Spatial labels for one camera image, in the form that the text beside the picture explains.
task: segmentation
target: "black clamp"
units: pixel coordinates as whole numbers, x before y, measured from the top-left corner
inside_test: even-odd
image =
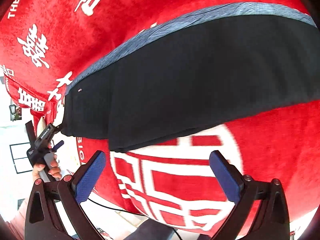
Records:
[[[271,182],[242,175],[219,151],[209,158],[210,167],[229,201],[236,205],[211,240],[234,240],[238,237],[255,200],[259,209],[243,240],[289,240],[289,212],[279,179]]]
[[[26,123],[27,134],[30,142],[30,149],[27,151],[28,159],[32,167],[36,164],[44,164],[45,168],[39,173],[44,182],[56,181],[48,172],[51,169],[50,163],[54,159],[53,155],[64,144],[63,141],[57,143],[52,149],[48,146],[55,134],[62,130],[62,125],[54,126],[49,123],[37,138],[31,121]]]
[[[88,199],[105,165],[104,152],[97,151],[73,176],[66,175],[61,181],[47,183],[37,179],[28,203],[25,240],[74,240],[63,226],[55,200],[62,202],[81,240],[103,240],[80,203]]]

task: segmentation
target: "black cloth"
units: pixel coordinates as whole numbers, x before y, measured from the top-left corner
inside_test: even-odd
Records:
[[[173,228],[152,219],[144,221],[136,231],[124,240],[170,240],[174,234]],[[207,235],[200,235],[197,240],[210,240]]]
[[[270,15],[227,17],[154,41],[80,81],[62,133],[127,152],[320,99],[320,33]]]

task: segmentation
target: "red blanket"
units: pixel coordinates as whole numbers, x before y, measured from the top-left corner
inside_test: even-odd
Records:
[[[307,13],[300,0],[15,0],[0,24],[8,92],[52,122],[66,85],[129,38],[201,8],[247,1]]]
[[[299,0],[15,0],[0,23],[8,93],[52,122],[66,85],[143,29],[208,6],[246,1],[307,13]],[[219,149],[255,179],[278,177],[294,220],[318,205],[318,109],[318,101],[277,109],[127,154],[109,154],[107,141],[78,138],[79,156],[85,163],[97,149],[108,154],[95,187],[105,199],[212,235],[232,208],[208,167],[210,152]]]
[[[279,178],[292,221],[319,204],[319,108],[315,101],[275,109],[126,154],[110,153],[106,140],[77,138],[78,153],[82,163],[96,150],[107,154],[94,190],[101,197],[162,223],[213,235],[233,207],[208,166],[218,149],[243,174]]]

